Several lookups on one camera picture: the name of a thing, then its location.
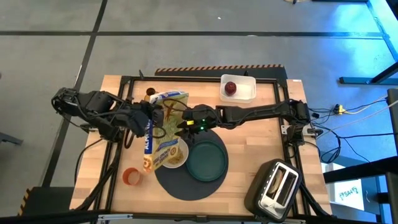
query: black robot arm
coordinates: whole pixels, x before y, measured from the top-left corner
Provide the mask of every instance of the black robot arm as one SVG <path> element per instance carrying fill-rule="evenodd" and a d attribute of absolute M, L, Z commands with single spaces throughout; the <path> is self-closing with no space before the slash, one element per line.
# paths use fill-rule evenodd
<path fill-rule="evenodd" d="M 176 133 L 179 136 L 186 133 L 197 134 L 200 131 L 215 127 L 234 129 L 246 121 L 269 118 L 287 120 L 292 124 L 292 129 L 294 129 L 292 134 L 295 134 L 299 133 L 305 125 L 311 122 L 307 104 L 297 100 L 285 100 L 274 105 L 251 108 L 216 106 L 216 109 L 213 109 L 207 105 L 197 105 L 194 108 L 187 108 L 183 112 L 182 118 L 184 122 L 179 124 L 178 127 L 183 128 L 183 131 Z"/>
<path fill-rule="evenodd" d="M 146 133 L 148 119 L 162 127 L 163 110 L 160 105 L 146 101 L 130 103 L 105 91 L 79 93 L 71 88 L 61 88 L 51 100 L 54 109 L 62 116 L 78 116 L 106 140 L 117 142 L 123 135 L 121 128 L 130 129 L 137 137 Z"/>

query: clear plastic container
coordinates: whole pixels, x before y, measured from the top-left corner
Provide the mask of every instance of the clear plastic container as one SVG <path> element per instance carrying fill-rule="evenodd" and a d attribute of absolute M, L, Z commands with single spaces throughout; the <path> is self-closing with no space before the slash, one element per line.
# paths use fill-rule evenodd
<path fill-rule="evenodd" d="M 225 84 L 234 82 L 236 84 L 236 93 L 228 96 L 225 93 Z M 234 103 L 250 103 L 256 97 L 256 79 L 253 77 L 245 77 L 242 75 L 228 75 L 221 76 L 220 98 L 225 102 Z"/>

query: concrete floor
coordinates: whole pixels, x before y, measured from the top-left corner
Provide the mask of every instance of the concrete floor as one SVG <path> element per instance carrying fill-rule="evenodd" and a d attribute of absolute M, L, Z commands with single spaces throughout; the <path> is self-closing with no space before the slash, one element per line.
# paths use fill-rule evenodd
<path fill-rule="evenodd" d="M 384 2 L 373 2 L 378 11 Z M 92 30 L 100 0 L 0 0 L 0 30 Z M 396 24 L 383 16 L 387 33 Z M 106 31 L 297 31 L 378 32 L 363 3 L 283 0 L 112 0 L 99 28 Z M 61 117 L 50 99 L 73 86 L 88 37 L 0 36 L 0 131 L 24 139 L 0 144 L 0 216 L 15 215 L 26 188 L 39 185 Z M 97 90 L 103 75 L 152 75 L 159 67 L 281 63 L 289 78 L 302 79 L 313 108 L 370 103 L 393 86 L 340 85 L 340 76 L 373 77 L 394 62 L 383 40 L 316 37 L 97 37 L 81 91 Z M 380 103 L 352 116 L 332 117 L 328 127 L 362 118 Z M 338 131 L 342 136 L 391 132 L 389 112 Z M 52 186 L 73 186 L 73 171 L 86 134 L 70 126 Z M 352 139 L 371 161 L 396 155 L 391 136 Z M 336 147 L 333 135 L 318 140 Z M 343 143 L 342 156 L 362 160 Z"/>

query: wooden table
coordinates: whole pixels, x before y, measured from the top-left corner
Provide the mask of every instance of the wooden table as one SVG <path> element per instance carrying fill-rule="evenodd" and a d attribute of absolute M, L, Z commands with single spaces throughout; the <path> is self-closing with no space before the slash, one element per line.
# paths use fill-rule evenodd
<path fill-rule="evenodd" d="M 101 90 L 117 95 L 121 76 L 105 75 Z M 220 101 L 218 83 L 135 81 L 133 97 L 135 101 L 144 98 L 146 89 L 157 91 L 183 90 L 190 94 L 188 105 L 200 103 L 210 106 L 238 105 L 242 107 L 260 106 L 275 103 L 274 89 L 270 84 L 257 84 L 257 97 L 249 104 L 225 103 Z M 287 80 L 289 96 L 305 101 L 301 80 Z M 278 119 L 264 119 L 246 122 L 244 125 L 227 130 L 213 129 L 224 141 L 229 155 L 227 176 L 220 188 L 207 198 L 196 201 L 183 201 L 169 195 L 152 173 L 144 176 L 141 185 L 127 186 L 122 181 L 122 173 L 128 167 L 142 168 L 144 138 L 135 138 L 130 149 L 123 149 L 119 165 L 112 212 L 124 213 L 163 213 L 191 215 L 252 216 L 243 204 L 243 198 L 259 166 L 271 159 L 283 159 L 282 141 Z M 100 138 L 98 133 L 90 133 L 87 145 Z M 315 143 L 310 137 L 306 141 Z M 70 208 L 79 206 L 97 184 L 104 158 L 106 142 L 102 141 L 87 150 L 81 161 L 75 191 Z M 331 214 L 331 208 L 323 179 L 317 149 L 306 144 L 300 146 L 305 183 L 315 200 Z M 104 208 L 108 186 L 105 186 L 100 208 Z M 297 194 L 298 212 L 303 214 L 301 195 Z"/>

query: green plate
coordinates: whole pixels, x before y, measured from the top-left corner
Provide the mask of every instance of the green plate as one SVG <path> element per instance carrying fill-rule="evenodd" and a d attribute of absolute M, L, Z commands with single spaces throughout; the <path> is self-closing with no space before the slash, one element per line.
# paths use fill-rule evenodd
<path fill-rule="evenodd" d="M 187 160 L 189 173 L 200 181 L 209 182 L 223 175 L 226 168 L 224 150 L 211 141 L 201 141 L 192 146 Z"/>

